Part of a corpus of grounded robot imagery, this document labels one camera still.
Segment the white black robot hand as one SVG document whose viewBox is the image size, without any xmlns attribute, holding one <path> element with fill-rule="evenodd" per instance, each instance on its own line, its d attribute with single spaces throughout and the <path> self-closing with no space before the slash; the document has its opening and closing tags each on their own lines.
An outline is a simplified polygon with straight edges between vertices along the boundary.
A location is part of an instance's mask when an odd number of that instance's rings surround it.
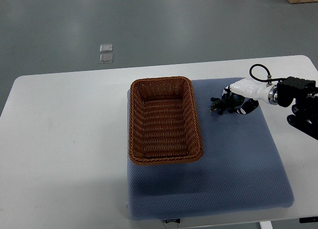
<svg viewBox="0 0 318 229">
<path fill-rule="evenodd" d="M 239 95 L 245 98 L 245 102 L 234 112 L 246 115 L 251 113 L 259 106 L 259 100 L 271 105 L 277 105 L 277 85 L 272 81 L 257 81 L 253 78 L 246 77 L 225 87 L 222 93 L 222 99 Z"/>
</svg>

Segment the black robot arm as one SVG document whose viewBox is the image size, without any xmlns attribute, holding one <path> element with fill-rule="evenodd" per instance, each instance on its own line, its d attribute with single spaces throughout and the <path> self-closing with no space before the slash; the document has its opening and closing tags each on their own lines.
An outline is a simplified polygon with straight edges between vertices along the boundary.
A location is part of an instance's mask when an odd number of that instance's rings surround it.
<svg viewBox="0 0 318 229">
<path fill-rule="evenodd" d="M 318 87 L 314 80 L 288 77 L 277 83 L 277 103 L 291 106 L 287 122 L 294 128 L 318 138 Z"/>
</svg>

